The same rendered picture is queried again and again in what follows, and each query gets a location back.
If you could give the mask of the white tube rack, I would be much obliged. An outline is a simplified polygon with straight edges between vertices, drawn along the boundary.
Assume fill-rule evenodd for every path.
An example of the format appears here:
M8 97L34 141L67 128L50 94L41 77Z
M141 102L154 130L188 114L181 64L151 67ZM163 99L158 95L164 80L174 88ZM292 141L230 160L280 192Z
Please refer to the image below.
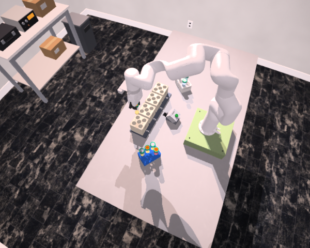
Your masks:
M192 85L191 85L190 81L188 80L186 86L185 86L185 87L182 87L182 80L183 80L183 79L175 80L175 83L176 83L176 85L178 86L178 88L179 88L179 90L181 91L181 93L191 90ZM181 81L181 82L180 82L180 81ZM190 85L189 85L189 84L190 84ZM181 88L181 87L182 87L182 88Z

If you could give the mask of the blue tube rack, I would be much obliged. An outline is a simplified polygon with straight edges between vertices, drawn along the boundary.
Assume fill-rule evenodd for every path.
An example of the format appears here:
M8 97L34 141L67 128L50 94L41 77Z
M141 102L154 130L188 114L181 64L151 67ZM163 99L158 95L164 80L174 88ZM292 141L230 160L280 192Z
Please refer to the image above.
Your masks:
M147 164L151 163L152 161L156 160L157 158L159 158L161 156L161 153L159 152L157 155L154 154L154 151L151 150L150 147L150 152L146 153L145 151L145 155L141 156L140 152L137 153L140 160L142 161L143 165L146 166Z

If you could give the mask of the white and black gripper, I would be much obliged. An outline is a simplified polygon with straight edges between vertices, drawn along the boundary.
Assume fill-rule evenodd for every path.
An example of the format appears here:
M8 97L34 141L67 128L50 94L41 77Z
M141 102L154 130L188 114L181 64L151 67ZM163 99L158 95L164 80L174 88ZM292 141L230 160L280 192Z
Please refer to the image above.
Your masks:
M132 94L128 95L127 94L129 108L130 109L133 108L134 110L137 110L136 106L137 106L137 104L140 105L140 100L141 100L142 96L143 96L142 89L137 94L134 94L134 95L132 95Z

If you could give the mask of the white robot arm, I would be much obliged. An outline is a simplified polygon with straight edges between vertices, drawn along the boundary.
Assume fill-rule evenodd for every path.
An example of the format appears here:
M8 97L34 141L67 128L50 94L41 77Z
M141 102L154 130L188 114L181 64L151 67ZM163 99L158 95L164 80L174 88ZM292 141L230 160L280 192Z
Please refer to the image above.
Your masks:
M225 49L195 43L187 48L186 57L170 63L163 60L152 61L142 68L140 75L135 68L129 68L125 71L125 80L118 88L118 93L127 91L128 95L134 95L141 89L151 90L156 73L161 71L166 71L172 81L200 74L205 68L206 60L210 61L210 76L218 87L215 97L209 103L205 120L200 121L198 128L204 135L220 134L221 132L217 131L220 130L218 123L223 126L230 125L242 110L242 105L234 93L239 79L230 71L230 57Z

